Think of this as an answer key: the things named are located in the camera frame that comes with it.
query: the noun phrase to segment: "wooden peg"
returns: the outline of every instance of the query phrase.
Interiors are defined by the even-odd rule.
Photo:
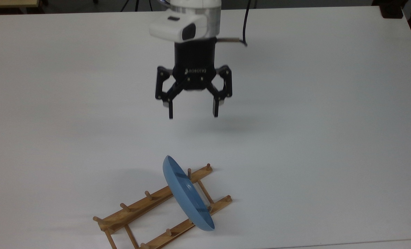
[[[153,200],[153,197],[151,197],[151,194],[148,191],[145,191],[145,194],[149,200]]]
[[[110,246],[112,246],[112,249],[117,249],[115,243],[113,242],[112,235],[110,235],[109,230],[105,231],[105,235],[107,236],[107,239],[109,240]]]
[[[93,220],[98,222],[98,223],[101,223],[101,224],[107,224],[107,222],[105,220],[100,219],[97,216],[93,216]]]
[[[138,243],[136,242],[136,239],[134,238],[133,233],[130,230],[130,227],[128,225],[124,225],[124,228],[128,234],[128,237],[131,240],[131,244],[133,244],[134,249],[138,249],[139,248]]]
[[[150,246],[147,245],[146,243],[141,243],[141,247],[142,249],[150,249]]]
[[[131,209],[130,209],[127,205],[125,205],[124,203],[121,203],[120,206],[121,206],[121,208],[123,208],[123,210],[125,210],[126,212],[128,212],[128,213],[131,212]]]
[[[202,189],[202,192],[204,192],[205,197],[207,197],[208,202],[210,202],[210,204],[215,203],[213,202],[212,197],[210,197],[210,194],[208,193],[208,191],[205,189],[205,186],[204,184],[202,184],[201,180],[198,180],[198,184],[199,184],[199,187]]]

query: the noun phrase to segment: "white table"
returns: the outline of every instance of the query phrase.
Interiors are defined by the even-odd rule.
[[[173,44],[158,13],[0,16],[0,248],[109,248],[92,216],[164,186],[161,164],[211,163],[216,230],[167,249],[411,239],[411,33],[378,7],[250,11],[249,46],[217,44],[233,97],[154,99]],[[244,11],[223,11],[238,37]],[[185,219],[169,200],[139,243]],[[120,231],[118,248],[131,243]]]

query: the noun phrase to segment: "blue bowl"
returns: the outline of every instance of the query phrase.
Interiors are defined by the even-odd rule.
[[[179,164],[171,156],[166,156],[162,170],[173,196],[193,224],[204,231],[215,230],[207,207]]]

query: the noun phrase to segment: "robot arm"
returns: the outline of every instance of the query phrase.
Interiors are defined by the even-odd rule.
[[[221,0],[172,0],[170,8],[150,24],[150,34],[176,43],[219,34]]]
[[[171,0],[170,9],[150,24],[150,34],[175,43],[173,70],[158,67],[155,97],[169,107],[173,118],[173,99],[182,90],[205,90],[213,95],[213,115],[224,99],[232,96],[232,71],[227,65],[215,69],[215,44],[221,24],[221,0]],[[218,90],[212,80],[223,79]],[[173,76],[175,82],[164,92],[164,81]]]
[[[150,24],[150,35],[176,43],[204,38],[206,33],[207,16],[204,14],[190,15],[168,9]]]

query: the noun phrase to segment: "robotiq logo text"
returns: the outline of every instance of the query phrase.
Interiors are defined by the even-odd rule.
[[[185,69],[184,74],[205,74],[207,72],[207,69],[205,68],[193,68],[193,69]]]

